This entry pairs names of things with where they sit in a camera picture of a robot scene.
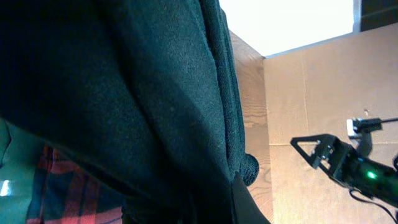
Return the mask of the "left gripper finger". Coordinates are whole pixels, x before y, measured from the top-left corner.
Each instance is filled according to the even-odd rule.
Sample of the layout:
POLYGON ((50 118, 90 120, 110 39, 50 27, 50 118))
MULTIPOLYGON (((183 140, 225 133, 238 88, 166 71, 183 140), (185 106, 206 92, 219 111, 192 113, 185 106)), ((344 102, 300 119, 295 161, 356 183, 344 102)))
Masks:
POLYGON ((238 172, 235 173, 231 191, 236 224, 271 224, 256 205, 238 172))

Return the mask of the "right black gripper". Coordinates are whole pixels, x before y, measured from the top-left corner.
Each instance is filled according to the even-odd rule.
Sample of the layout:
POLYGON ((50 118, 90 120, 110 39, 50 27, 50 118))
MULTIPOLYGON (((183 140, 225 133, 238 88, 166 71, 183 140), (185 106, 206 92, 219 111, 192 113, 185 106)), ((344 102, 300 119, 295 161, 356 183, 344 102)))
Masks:
POLYGON ((382 130, 382 120, 348 119, 347 135, 356 147, 331 134, 292 138, 290 144, 314 169, 344 187, 370 186, 378 180, 381 165, 369 160, 373 149, 371 133, 382 130))

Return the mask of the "red navy plaid shirt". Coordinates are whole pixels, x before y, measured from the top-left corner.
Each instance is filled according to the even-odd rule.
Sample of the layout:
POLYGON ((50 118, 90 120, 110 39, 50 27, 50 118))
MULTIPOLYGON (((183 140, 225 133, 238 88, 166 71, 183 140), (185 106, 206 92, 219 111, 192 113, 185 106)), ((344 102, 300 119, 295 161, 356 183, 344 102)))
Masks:
POLYGON ((26 223, 122 223, 123 196, 56 149, 45 146, 35 170, 26 223))

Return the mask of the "large black garment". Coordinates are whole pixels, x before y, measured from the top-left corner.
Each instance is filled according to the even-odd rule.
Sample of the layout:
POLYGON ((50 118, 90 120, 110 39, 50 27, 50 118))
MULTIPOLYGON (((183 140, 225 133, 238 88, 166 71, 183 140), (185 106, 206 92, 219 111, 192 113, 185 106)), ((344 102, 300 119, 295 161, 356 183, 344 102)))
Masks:
POLYGON ((1 118, 138 223, 236 223, 235 177, 258 173, 218 1, 2 1, 1 118))

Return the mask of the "clear plastic storage bin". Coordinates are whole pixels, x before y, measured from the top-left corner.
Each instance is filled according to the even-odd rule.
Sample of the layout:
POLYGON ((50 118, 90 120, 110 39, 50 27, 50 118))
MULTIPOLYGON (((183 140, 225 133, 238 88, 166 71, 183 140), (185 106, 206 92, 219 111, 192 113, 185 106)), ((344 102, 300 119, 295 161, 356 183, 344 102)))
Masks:
POLYGON ((1 223, 25 223, 44 143, 1 120, 1 223))

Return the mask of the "brown cardboard box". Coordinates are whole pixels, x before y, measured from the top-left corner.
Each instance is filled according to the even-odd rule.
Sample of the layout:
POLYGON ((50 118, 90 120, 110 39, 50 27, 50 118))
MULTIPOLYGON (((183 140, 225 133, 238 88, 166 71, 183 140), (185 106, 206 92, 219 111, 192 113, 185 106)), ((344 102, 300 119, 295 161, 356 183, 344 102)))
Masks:
POLYGON ((371 159, 397 154, 397 25, 264 61, 275 223, 390 223, 388 205, 357 201, 312 169, 294 137, 328 133, 347 141, 346 120, 381 118, 371 159))

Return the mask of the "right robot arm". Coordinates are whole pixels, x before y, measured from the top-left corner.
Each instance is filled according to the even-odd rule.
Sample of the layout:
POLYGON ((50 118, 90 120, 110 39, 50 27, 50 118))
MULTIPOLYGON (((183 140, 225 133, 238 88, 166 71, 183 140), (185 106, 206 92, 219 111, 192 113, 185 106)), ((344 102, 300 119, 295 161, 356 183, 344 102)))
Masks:
POLYGON ((369 158, 373 149, 371 133, 381 131, 384 123, 396 121, 396 118, 348 119, 348 137, 358 143, 357 147, 331 134, 296 137, 290 144, 312 168, 321 169, 338 185, 397 207, 397 158, 392 167, 369 158))

